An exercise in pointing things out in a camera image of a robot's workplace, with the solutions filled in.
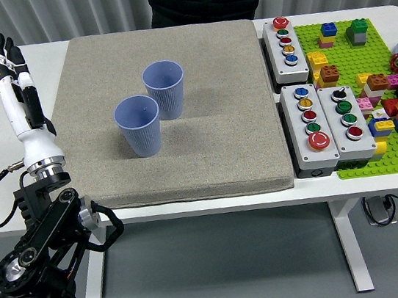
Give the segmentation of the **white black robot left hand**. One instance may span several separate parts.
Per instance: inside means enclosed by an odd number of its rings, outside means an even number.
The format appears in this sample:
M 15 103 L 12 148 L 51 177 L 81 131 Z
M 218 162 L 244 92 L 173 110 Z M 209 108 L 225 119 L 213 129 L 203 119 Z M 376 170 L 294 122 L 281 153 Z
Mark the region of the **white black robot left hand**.
M 24 164 L 36 174 L 47 164 L 65 164 L 55 144 L 57 132 L 43 114 L 39 95 L 21 49 L 0 33 L 0 98 L 11 127 L 23 144 Z

